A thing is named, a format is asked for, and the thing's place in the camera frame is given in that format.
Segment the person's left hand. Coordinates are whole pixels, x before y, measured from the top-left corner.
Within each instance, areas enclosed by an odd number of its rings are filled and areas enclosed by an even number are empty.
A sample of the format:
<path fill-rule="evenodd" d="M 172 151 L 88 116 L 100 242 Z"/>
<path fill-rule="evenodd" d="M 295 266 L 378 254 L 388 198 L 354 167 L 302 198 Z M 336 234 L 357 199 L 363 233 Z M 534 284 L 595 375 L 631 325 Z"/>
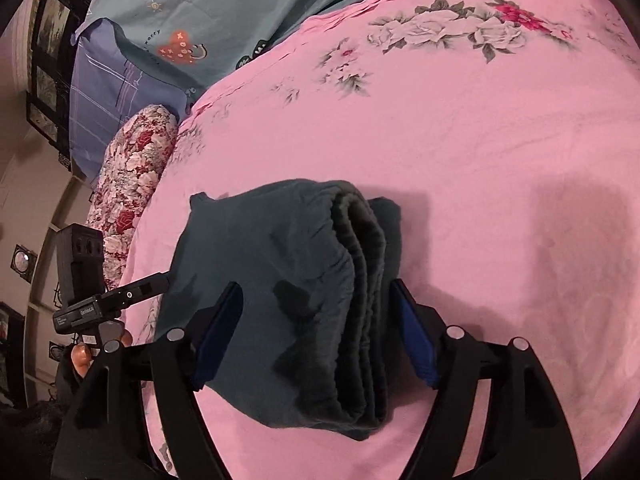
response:
<path fill-rule="evenodd" d="M 128 330 L 124 330 L 119 341 L 125 346 L 132 345 L 132 336 Z M 70 352 L 70 360 L 72 361 L 75 372 L 84 378 L 92 364 L 93 353 L 86 344 L 75 344 Z"/>

